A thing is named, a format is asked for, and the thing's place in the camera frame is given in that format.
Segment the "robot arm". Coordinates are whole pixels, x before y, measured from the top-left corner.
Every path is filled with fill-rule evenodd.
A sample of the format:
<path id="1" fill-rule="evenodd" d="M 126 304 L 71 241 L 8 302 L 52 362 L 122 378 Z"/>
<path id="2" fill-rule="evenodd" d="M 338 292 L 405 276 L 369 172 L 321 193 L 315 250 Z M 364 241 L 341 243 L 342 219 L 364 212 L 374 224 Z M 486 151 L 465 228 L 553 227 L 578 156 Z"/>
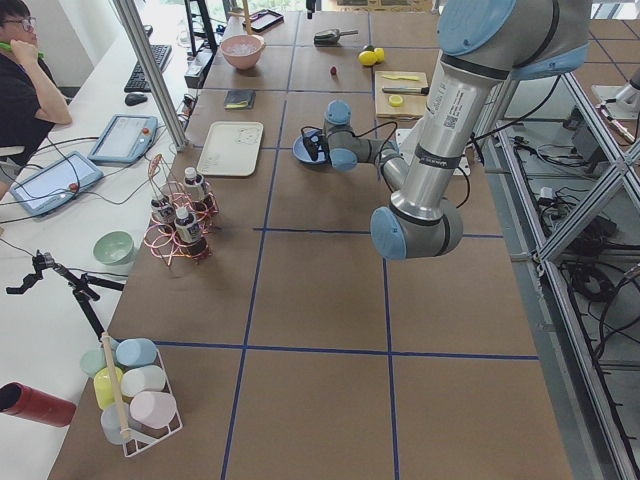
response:
<path id="1" fill-rule="evenodd" d="M 349 105 L 339 100 L 328 105 L 320 131 L 301 136 L 311 161 L 323 157 L 340 171 L 359 163 L 379 168 L 392 191 L 370 221 L 382 257 L 435 257 L 459 244 L 463 222 L 445 190 L 490 90 L 507 79 L 546 78 L 581 66 L 590 12 L 588 1 L 448 2 L 438 23 L 439 62 L 409 161 L 390 140 L 358 137 Z"/>

